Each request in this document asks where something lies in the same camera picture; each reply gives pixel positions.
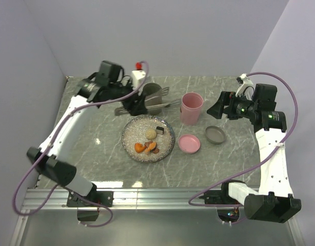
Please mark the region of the metal food tongs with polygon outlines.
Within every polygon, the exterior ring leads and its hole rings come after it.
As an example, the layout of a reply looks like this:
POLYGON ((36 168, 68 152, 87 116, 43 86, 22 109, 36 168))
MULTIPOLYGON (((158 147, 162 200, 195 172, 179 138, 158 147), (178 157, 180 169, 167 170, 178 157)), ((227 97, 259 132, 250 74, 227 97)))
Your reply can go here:
POLYGON ((168 93, 169 87, 162 88, 156 83, 148 83, 144 85, 143 89, 139 93, 123 101, 123 106, 116 108, 114 110, 114 115, 157 115, 161 113, 163 108, 179 106, 181 102, 180 99, 163 103, 163 96, 168 95, 168 93))

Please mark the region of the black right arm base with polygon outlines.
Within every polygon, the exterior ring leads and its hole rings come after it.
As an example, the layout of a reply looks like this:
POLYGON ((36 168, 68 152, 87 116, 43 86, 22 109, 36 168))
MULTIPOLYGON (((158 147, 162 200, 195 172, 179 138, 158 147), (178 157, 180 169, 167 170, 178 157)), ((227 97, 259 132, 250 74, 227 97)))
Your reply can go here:
POLYGON ((231 198, 222 190, 209 190, 199 197, 208 207, 243 207, 234 198, 231 198))

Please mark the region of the cream steamed bun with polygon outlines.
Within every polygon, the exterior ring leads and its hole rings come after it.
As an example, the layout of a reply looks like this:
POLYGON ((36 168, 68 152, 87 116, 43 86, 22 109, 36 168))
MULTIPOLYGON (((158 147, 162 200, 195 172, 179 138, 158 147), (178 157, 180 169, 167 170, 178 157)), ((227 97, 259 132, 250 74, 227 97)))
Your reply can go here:
POLYGON ((157 136, 157 133, 156 133, 156 130, 153 129, 153 128, 149 128, 146 130, 145 132, 145 137, 148 139, 148 140, 153 140, 155 139, 157 136))

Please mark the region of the orange carrot slice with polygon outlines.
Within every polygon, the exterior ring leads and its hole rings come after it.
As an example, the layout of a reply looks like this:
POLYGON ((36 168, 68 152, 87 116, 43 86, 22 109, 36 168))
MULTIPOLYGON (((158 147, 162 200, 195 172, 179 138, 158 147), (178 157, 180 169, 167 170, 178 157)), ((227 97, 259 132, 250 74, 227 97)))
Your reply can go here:
POLYGON ((149 141, 145 143, 146 149, 145 149, 145 153, 149 154, 149 153, 153 153, 156 148, 157 148, 157 143, 155 141, 149 141))

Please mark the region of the black white sushi piece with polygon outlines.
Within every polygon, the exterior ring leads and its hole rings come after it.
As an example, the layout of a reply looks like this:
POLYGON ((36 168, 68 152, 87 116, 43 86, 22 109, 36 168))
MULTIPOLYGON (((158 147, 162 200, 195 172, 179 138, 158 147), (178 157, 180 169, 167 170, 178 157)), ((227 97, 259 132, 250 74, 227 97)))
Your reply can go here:
POLYGON ((160 127, 160 126, 157 126, 155 130, 156 130, 156 133, 159 135, 163 135, 164 131, 165 131, 165 129, 163 127, 160 127))

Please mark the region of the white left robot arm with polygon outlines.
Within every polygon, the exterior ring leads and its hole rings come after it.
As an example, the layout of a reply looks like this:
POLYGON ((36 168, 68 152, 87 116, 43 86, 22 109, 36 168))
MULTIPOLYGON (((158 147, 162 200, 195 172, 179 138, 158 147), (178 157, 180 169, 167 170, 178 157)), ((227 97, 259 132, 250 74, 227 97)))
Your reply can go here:
POLYGON ((119 80, 123 67, 104 60, 98 72, 81 80, 67 110, 52 133, 39 147, 30 147, 27 156, 35 169, 61 187, 79 194, 85 206, 95 204, 97 193, 94 184, 84 178, 77 168, 67 163, 68 154, 80 131, 89 118, 103 105, 120 101, 131 113, 145 112, 144 97, 140 88, 147 80, 149 69, 146 61, 136 64, 130 81, 125 85, 119 80))

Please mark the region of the pink round lid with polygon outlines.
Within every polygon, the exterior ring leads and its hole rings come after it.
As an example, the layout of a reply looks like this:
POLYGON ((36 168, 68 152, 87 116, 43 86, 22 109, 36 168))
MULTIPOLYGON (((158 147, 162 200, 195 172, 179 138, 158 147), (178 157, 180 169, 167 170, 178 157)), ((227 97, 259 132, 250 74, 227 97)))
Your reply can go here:
POLYGON ((178 139, 178 145, 184 153, 194 154, 200 149, 201 142, 194 135, 184 134, 178 139))

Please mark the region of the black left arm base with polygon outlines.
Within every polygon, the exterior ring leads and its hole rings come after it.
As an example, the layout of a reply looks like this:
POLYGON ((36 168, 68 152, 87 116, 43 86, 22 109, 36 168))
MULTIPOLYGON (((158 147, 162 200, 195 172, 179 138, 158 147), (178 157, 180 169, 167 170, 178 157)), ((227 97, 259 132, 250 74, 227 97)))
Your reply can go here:
POLYGON ((81 196, 75 192, 69 192, 67 199, 67 207, 71 208, 84 208, 96 207, 96 203, 106 207, 112 207, 113 204, 113 191, 93 191, 88 196, 81 196))

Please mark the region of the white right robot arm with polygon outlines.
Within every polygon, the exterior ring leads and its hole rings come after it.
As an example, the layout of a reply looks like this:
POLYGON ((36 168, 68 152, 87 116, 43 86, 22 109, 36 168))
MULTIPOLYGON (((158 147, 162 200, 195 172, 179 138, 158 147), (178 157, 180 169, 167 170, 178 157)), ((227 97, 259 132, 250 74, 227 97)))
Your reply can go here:
POLYGON ((247 118, 253 125, 262 162, 260 187, 253 190, 243 181, 230 179, 221 185, 220 200, 226 205, 243 205, 251 220, 285 223, 302 208, 289 183, 284 137, 287 135, 286 116, 276 111, 277 88, 256 84, 252 99, 221 92, 207 114, 230 120, 247 118))

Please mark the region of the brown meat piece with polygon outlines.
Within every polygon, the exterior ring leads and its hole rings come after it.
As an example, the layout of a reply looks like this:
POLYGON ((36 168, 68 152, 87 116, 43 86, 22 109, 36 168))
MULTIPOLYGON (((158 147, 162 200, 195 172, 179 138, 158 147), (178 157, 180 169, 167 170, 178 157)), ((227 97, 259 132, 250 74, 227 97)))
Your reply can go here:
POLYGON ((158 145, 157 145, 157 148, 156 150, 153 152, 154 154, 157 154, 160 150, 158 149, 158 145))

